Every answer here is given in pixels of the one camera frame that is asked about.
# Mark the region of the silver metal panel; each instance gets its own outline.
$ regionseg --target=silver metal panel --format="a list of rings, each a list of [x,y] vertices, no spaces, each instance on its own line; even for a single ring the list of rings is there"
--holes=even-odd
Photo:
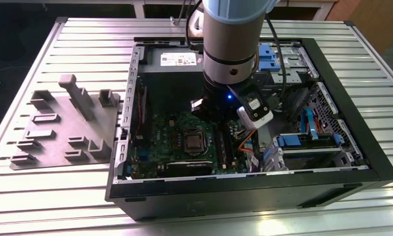
[[[317,40],[393,164],[393,72],[361,35],[341,22],[274,21],[282,37]],[[182,36],[169,20],[70,18],[55,24],[0,126],[0,235],[390,235],[393,184],[321,208],[137,223],[103,201],[107,165],[13,171],[9,156],[34,107],[30,92],[58,87],[74,72],[89,94],[123,96],[134,36]],[[266,25],[262,37],[271,37]]]

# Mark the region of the metal frame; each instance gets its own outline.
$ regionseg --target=metal frame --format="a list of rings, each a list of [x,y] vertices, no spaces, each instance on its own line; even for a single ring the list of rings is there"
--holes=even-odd
[[[314,38],[393,164],[393,76],[366,40],[342,22],[273,21],[279,37]],[[69,18],[55,24],[0,126],[0,234],[81,235],[393,235],[393,183],[310,209],[211,215],[137,223],[103,201],[109,165],[14,172],[5,159],[31,113],[30,92],[74,72],[93,92],[125,93],[134,36],[182,36],[162,19]],[[262,37],[271,37],[263,26]]]

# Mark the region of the black computer chassis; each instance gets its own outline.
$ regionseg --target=black computer chassis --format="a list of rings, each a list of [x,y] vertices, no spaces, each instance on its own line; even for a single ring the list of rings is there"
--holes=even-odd
[[[177,37],[151,38],[146,41],[165,43],[169,40],[183,42]],[[315,41],[310,38],[279,38],[279,41],[285,40],[298,40],[305,47],[369,170],[319,173],[306,171],[267,176],[247,174],[239,178],[113,184],[111,157],[105,200],[114,202],[134,220],[318,207],[355,192],[393,182],[393,166]],[[130,73],[135,72],[137,65],[133,63],[137,64],[138,59],[139,55],[133,53]]]

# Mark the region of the label sticker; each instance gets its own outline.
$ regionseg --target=label sticker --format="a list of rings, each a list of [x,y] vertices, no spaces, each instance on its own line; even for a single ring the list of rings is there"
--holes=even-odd
[[[253,163],[253,165],[257,167],[259,165],[259,161],[255,159],[254,156],[251,156],[250,158],[250,162]]]
[[[197,65],[194,53],[163,53],[159,58],[161,66]]]

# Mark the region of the black cable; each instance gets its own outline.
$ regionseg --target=black cable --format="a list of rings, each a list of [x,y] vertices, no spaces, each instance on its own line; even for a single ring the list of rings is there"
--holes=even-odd
[[[177,25],[181,23],[183,9],[185,9],[185,4],[186,4],[186,0],[183,0],[183,2],[182,2],[181,12],[178,13],[178,18],[177,18]]]
[[[274,30],[274,27],[273,27],[273,24],[270,22],[267,14],[265,14],[265,19],[266,19],[266,22],[267,22],[270,32],[273,33],[275,50],[277,50],[277,55],[278,55],[278,58],[279,58],[279,66],[281,66],[281,72],[282,72],[282,90],[281,90],[279,99],[282,100],[283,94],[285,94],[285,86],[286,86],[286,71],[285,71],[285,65],[283,65],[283,59],[282,59],[282,52],[281,52],[279,41],[278,41],[277,35],[275,35],[275,30]]]
[[[187,32],[189,31],[189,21],[190,21],[190,16],[193,15],[194,11],[197,10],[197,7],[199,6],[201,2],[202,2],[202,0],[197,1],[197,4],[193,6],[193,8],[186,16],[185,40],[186,40],[186,45],[191,50],[194,49],[194,46],[190,44],[190,40],[189,40],[189,32]]]
[[[254,133],[251,134],[250,140],[251,140],[253,156],[261,163],[261,151],[259,151],[259,141],[258,141],[257,131],[254,131]]]

